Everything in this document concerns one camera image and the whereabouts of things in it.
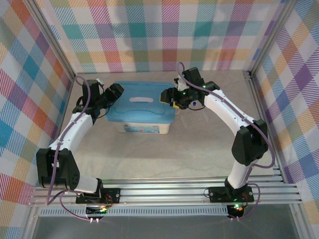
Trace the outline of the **left controller board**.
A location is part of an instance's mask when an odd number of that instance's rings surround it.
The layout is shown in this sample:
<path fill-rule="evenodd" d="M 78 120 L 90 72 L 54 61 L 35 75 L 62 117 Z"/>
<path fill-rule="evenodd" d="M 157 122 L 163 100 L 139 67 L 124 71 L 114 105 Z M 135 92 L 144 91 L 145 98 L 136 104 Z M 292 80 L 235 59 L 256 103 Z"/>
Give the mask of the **left controller board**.
<path fill-rule="evenodd" d="M 90 206 L 85 208 L 85 217 L 92 222 L 99 223 L 108 213 L 108 206 Z"/>

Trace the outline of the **left aluminium side rail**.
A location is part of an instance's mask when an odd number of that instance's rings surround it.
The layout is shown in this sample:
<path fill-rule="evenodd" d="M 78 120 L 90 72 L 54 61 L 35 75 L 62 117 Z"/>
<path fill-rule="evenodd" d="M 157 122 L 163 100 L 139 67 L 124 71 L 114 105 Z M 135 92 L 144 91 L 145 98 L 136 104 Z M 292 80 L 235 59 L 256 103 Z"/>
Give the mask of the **left aluminium side rail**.
<path fill-rule="evenodd" d="M 70 96 L 71 96 L 71 92 L 72 92 L 72 88 L 73 88 L 73 85 L 74 85 L 74 77 L 71 78 L 71 83 L 70 83 L 70 87 L 69 87 L 69 90 L 68 90 L 68 93 L 66 93 L 65 95 L 65 99 L 64 99 L 64 107 L 63 107 L 63 111 L 61 113 L 61 116 L 59 116 L 57 119 L 58 119 L 58 129 L 57 129 L 57 132 L 56 132 L 56 136 L 54 138 L 54 140 L 52 142 L 54 142 L 56 139 L 58 139 L 58 137 L 60 136 L 60 134 L 62 133 L 63 129 L 64 129 L 64 126 L 63 126 L 63 122 L 65 120 L 65 116 L 66 116 L 66 113 L 67 113 L 67 107 L 68 107 L 68 103 L 69 103 L 69 100 L 70 100 Z M 52 163 L 54 162 L 54 155 L 55 155 L 55 151 L 52 151 L 51 150 L 51 147 L 49 146 L 46 150 L 47 152 L 45 153 L 44 155 L 44 159 L 45 159 L 45 163 L 48 162 L 48 166 L 45 166 L 45 171 L 47 171 L 47 169 L 49 169 L 49 180 L 47 181 L 47 189 L 49 188 L 49 185 L 50 185 L 50 180 L 51 180 L 51 177 L 52 177 L 52 170 L 53 170 L 53 165 Z"/>

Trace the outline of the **aluminium side rail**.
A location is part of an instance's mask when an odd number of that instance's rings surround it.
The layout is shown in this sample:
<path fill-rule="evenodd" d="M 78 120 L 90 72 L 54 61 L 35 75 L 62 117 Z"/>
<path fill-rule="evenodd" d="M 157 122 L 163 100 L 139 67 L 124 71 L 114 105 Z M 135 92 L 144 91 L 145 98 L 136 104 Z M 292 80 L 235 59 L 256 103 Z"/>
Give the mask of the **aluminium side rail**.
<path fill-rule="evenodd" d="M 57 132 L 56 132 L 56 136 L 54 138 L 54 140 L 52 142 L 54 142 L 56 139 L 58 139 L 58 137 L 60 136 L 60 134 L 62 133 L 63 129 L 64 129 L 64 126 L 63 126 L 63 122 L 65 120 L 65 116 L 66 116 L 66 113 L 67 113 L 67 107 L 68 107 L 68 103 L 69 103 L 69 100 L 70 100 L 70 96 L 71 96 L 71 92 L 72 92 L 72 88 L 73 88 L 73 85 L 74 85 L 74 77 L 71 78 L 71 83 L 70 83 L 70 87 L 69 87 L 69 90 L 68 90 L 68 93 L 66 93 L 65 95 L 65 99 L 64 99 L 64 107 L 63 107 L 63 111 L 61 113 L 61 116 L 59 116 L 57 119 L 58 119 L 58 129 L 57 129 Z M 45 163 L 48 162 L 48 166 L 45 166 L 45 171 L 47 171 L 47 169 L 49 169 L 49 180 L 47 181 L 47 189 L 49 188 L 49 185 L 50 185 L 50 180 L 51 180 L 51 177 L 52 177 L 52 170 L 53 170 L 53 165 L 52 163 L 54 162 L 54 155 L 55 155 L 55 151 L 52 151 L 51 150 L 51 147 L 49 146 L 46 150 L 47 152 L 45 153 L 44 155 L 44 159 L 45 159 Z"/>
<path fill-rule="evenodd" d="M 282 181 L 284 183 L 287 183 L 287 178 L 286 178 L 285 172 L 283 170 L 281 161 L 279 159 L 279 155 L 278 155 L 278 151 L 276 149 L 276 145 L 274 143 L 273 135 L 272 135 L 271 128 L 270 128 L 270 123 L 267 120 L 266 113 L 265 113 L 265 110 L 263 108 L 262 100 L 261 100 L 260 94 L 258 93 L 258 89 L 257 89 L 256 83 L 255 83 L 254 79 L 251 77 L 249 71 L 243 71 L 242 73 L 243 73 L 243 77 L 245 79 L 245 82 L 247 84 L 247 87 L 251 91 L 251 96 L 252 96 L 252 98 L 253 98 L 253 100 L 255 102 L 258 115 L 259 115 L 260 118 L 264 119 L 265 122 L 268 125 L 268 139 L 269 139 L 269 141 L 271 143 L 272 152 L 273 152 L 274 157 L 275 157 L 275 162 L 274 162 L 273 168 L 279 170 L 280 175 L 282 177 Z"/>

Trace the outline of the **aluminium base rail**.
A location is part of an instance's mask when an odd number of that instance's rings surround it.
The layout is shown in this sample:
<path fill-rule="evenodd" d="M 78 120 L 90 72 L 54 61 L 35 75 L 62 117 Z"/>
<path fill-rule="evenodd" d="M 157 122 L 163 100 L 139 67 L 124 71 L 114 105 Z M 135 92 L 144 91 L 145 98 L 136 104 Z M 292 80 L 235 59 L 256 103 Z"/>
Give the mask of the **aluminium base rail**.
<path fill-rule="evenodd" d="M 105 180 L 105 188 L 119 188 L 121 206 L 207 205 L 208 187 L 224 185 L 222 177 L 156 178 Z M 280 174 L 249 178 L 260 204 L 299 204 L 301 195 L 295 184 L 287 184 Z"/>

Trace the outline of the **left aluminium corner post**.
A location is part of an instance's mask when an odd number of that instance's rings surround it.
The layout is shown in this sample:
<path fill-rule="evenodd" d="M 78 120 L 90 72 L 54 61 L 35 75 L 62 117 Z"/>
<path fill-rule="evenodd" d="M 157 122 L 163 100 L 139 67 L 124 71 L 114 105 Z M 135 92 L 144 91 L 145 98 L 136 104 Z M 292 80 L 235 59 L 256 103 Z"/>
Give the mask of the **left aluminium corner post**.
<path fill-rule="evenodd" d="M 65 70 L 66 74 L 71 80 L 73 80 L 76 75 L 75 71 L 73 70 L 66 55 L 64 54 L 62 47 L 58 43 L 57 38 L 55 37 L 51 27 L 49 26 L 36 0 L 23 0 L 23 3 L 26 5 L 27 9 L 30 11 L 30 14 L 34 18 L 42 34 L 47 40 L 49 46 L 52 48 L 53 52 L 55 53 L 57 59 L 60 61 L 61 66 Z"/>

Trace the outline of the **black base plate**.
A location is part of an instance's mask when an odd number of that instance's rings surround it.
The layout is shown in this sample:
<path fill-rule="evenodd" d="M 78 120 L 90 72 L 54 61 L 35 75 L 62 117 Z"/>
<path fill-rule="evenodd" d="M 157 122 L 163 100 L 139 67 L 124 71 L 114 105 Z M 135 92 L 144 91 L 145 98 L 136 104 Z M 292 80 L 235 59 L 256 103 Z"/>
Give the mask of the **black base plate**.
<path fill-rule="evenodd" d="M 233 189 L 230 186 L 209 187 L 208 195 L 211 203 L 254 202 L 252 188 L 247 185 L 239 189 Z"/>
<path fill-rule="evenodd" d="M 95 193 L 82 193 L 76 198 L 76 204 L 118 204 L 120 188 L 102 188 Z"/>

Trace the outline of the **right aluminium corner post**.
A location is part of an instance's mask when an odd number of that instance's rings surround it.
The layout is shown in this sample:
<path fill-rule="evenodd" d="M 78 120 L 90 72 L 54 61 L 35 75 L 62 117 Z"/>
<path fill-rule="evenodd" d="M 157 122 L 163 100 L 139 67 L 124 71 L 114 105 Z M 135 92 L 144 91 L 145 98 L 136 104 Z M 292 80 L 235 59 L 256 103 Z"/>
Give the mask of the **right aluminium corner post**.
<path fill-rule="evenodd" d="M 251 70 L 249 73 L 252 79 L 256 77 L 258 70 L 266 59 L 266 55 L 270 52 L 272 45 L 278 38 L 297 1 L 298 0 L 282 0 L 277 7 L 272 20 L 267 26 L 261 45 L 256 50 L 251 63 Z"/>

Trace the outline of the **aluminium corner post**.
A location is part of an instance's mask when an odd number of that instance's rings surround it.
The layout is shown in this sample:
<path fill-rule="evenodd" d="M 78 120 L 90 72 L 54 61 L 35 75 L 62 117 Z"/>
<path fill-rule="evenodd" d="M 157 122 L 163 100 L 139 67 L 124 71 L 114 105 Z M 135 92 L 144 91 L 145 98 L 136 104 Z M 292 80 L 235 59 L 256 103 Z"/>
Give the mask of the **aluminium corner post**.
<path fill-rule="evenodd" d="M 249 73 L 252 79 L 256 77 L 258 70 L 266 59 L 266 55 L 270 52 L 272 45 L 278 38 L 297 1 L 298 0 L 282 0 L 277 7 L 272 20 L 267 26 L 261 45 L 256 50 L 251 63 L 251 70 Z"/>
<path fill-rule="evenodd" d="M 26 5 L 27 9 L 30 11 L 30 14 L 34 18 L 42 34 L 47 40 L 49 46 L 52 48 L 53 52 L 55 53 L 57 59 L 60 61 L 61 66 L 65 70 L 66 74 L 71 80 L 73 80 L 76 75 L 75 71 L 73 70 L 66 55 L 64 54 L 62 47 L 58 43 L 57 38 L 55 37 L 51 27 L 49 26 L 36 0 L 23 0 L 23 3 Z"/>

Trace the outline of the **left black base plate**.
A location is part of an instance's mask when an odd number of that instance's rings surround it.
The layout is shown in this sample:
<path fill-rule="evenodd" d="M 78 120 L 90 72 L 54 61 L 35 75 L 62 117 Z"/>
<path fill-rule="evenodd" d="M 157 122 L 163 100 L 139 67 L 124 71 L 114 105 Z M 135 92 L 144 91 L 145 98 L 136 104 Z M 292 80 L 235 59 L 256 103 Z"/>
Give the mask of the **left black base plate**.
<path fill-rule="evenodd" d="M 102 188 L 95 193 L 82 193 L 76 198 L 76 204 L 118 204 L 120 188 Z"/>

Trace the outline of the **clear plastic storage bin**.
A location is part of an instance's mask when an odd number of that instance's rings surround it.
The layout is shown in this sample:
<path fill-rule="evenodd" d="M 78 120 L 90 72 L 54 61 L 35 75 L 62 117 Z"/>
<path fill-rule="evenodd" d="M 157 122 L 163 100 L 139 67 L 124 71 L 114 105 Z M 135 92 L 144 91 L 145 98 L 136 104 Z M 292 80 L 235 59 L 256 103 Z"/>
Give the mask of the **clear plastic storage bin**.
<path fill-rule="evenodd" d="M 119 132 L 143 134 L 167 134 L 174 120 L 168 122 L 112 122 Z"/>

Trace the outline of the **controller board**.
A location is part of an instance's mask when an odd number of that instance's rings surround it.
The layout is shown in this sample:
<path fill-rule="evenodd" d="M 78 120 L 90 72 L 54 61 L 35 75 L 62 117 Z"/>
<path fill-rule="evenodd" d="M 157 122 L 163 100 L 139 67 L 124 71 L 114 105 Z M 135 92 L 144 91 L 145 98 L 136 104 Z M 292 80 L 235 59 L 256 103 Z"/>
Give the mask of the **controller board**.
<path fill-rule="evenodd" d="M 92 222 L 99 223 L 108 213 L 108 206 L 90 206 L 85 208 L 85 217 Z"/>
<path fill-rule="evenodd" d="M 227 212 L 228 215 L 227 217 L 230 218 L 231 220 L 239 220 L 240 217 L 244 215 L 244 209 L 246 206 L 244 205 L 228 205 L 227 206 Z"/>

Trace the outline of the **blue plastic bin lid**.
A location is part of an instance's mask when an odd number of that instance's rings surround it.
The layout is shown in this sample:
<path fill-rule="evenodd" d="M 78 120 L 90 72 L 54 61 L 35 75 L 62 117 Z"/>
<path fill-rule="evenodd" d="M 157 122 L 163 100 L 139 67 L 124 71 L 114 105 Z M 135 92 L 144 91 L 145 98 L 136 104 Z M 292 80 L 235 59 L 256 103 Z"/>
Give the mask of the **blue plastic bin lid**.
<path fill-rule="evenodd" d="M 161 93 L 174 84 L 151 81 L 116 83 L 124 88 L 124 92 L 106 114 L 108 121 L 161 124 L 174 122 L 175 108 L 160 101 Z"/>

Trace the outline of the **right aluminium side rail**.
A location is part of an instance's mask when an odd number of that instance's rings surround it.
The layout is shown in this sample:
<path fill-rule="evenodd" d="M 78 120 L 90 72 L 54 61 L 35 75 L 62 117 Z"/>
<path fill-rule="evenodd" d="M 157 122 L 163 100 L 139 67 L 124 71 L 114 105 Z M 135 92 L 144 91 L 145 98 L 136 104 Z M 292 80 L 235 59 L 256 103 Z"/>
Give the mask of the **right aluminium side rail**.
<path fill-rule="evenodd" d="M 272 152 L 273 152 L 274 157 L 275 157 L 275 162 L 274 162 L 273 168 L 279 170 L 280 175 L 282 177 L 282 181 L 284 183 L 287 183 L 287 178 L 286 178 L 285 172 L 283 170 L 281 161 L 279 159 L 279 155 L 278 155 L 278 151 L 276 149 L 276 145 L 274 143 L 273 135 L 272 135 L 271 128 L 270 128 L 270 123 L 267 120 L 266 113 L 265 113 L 265 110 L 263 108 L 262 100 L 261 100 L 260 94 L 258 93 L 258 89 L 257 89 L 256 83 L 255 83 L 254 79 L 251 77 L 249 71 L 243 71 L 242 73 L 243 73 L 243 77 L 245 79 L 245 82 L 247 84 L 247 87 L 251 91 L 251 96 L 252 96 L 252 98 L 253 98 L 253 100 L 255 102 L 258 115 L 259 115 L 260 118 L 264 119 L 265 122 L 268 125 L 268 139 L 269 139 L 269 141 L 271 143 Z"/>

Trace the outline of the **right controller board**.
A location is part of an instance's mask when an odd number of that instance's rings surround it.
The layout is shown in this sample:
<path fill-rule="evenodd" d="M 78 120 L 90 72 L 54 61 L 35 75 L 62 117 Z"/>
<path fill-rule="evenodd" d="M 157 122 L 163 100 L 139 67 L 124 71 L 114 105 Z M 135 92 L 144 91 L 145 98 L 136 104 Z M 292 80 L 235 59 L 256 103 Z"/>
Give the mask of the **right controller board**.
<path fill-rule="evenodd" d="M 244 209 L 246 206 L 244 205 L 228 205 L 227 206 L 227 212 L 228 215 L 227 217 L 230 218 L 231 220 L 239 220 L 240 217 L 244 215 Z"/>

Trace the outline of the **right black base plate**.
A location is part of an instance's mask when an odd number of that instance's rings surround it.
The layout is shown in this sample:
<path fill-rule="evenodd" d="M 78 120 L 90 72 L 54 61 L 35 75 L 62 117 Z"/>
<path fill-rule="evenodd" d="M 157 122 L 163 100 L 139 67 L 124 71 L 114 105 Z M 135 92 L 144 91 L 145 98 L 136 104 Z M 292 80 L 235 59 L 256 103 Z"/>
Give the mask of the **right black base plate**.
<path fill-rule="evenodd" d="M 209 187 L 208 195 L 211 203 L 254 202 L 252 188 L 247 185 L 239 189 L 233 189 L 230 186 Z"/>

